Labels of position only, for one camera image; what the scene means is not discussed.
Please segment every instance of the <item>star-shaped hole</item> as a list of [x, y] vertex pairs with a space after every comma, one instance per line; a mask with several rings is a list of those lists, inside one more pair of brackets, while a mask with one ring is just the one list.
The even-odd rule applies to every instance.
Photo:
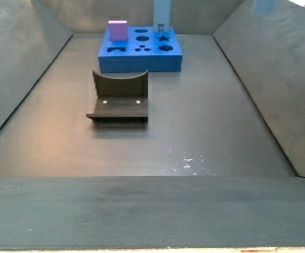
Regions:
[[159, 42], [169, 42], [169, 39], [170, 39], [170, 37], [161, 36], [161, 37], [158, 38], [158, 41], [159, 41]]

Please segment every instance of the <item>shape hole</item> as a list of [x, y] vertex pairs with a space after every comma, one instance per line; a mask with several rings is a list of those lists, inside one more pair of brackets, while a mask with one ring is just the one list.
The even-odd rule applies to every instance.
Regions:
[[173, 46], [165, 44], [165, 45], [161, 45], [158, 47], [158, 49], [162, 50], [162, 51], [172, 51], [173, 50]]
[[135, 32], [139, 33], [139, 34], [142, 34], [142, 33], [146, 33], [147, 30], [145, 30], [145, 29], [137, 29]]
[[126, 51], [126, 48], [125, 47], [109, 47], [107, 48], [107, 52], [111, 52], [111, 51], [115, 51], [115, 50], [118, 50], [118, 51]]
[[137, 41], [146, 42], [150, 38], [147, 36], [138, 36]]

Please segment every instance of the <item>dark gray holder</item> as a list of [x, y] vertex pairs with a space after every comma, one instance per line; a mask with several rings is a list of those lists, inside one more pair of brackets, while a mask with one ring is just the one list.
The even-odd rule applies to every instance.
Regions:
[[149, 72], [131, 78], [110, 78], [93, 71], [97, 91], [94, 113], [86, 117], [99, 120], [149, 119]]

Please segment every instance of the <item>gray floor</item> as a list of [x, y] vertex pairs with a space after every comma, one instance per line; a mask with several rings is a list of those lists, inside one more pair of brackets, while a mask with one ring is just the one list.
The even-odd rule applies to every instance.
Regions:
[[0, 249], [222, 246], [305, 246], [305, 179], [0, 178]]
[[181, 36], [181, 73], [150, 75], [146, 126], [97, 126], [101, 36], [75, 36], [0, 131], [0, 177], [294, 176], [212, 37]]

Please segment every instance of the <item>blue foam block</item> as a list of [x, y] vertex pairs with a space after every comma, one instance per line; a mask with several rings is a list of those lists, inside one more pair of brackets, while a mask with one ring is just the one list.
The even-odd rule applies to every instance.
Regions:
[[181, 71], [182, 51], [174, 29], [154, 32], [153, 27], [129, 27], [125, 42], [111, 42], [107, 29], [98, 60], [103, 73]]

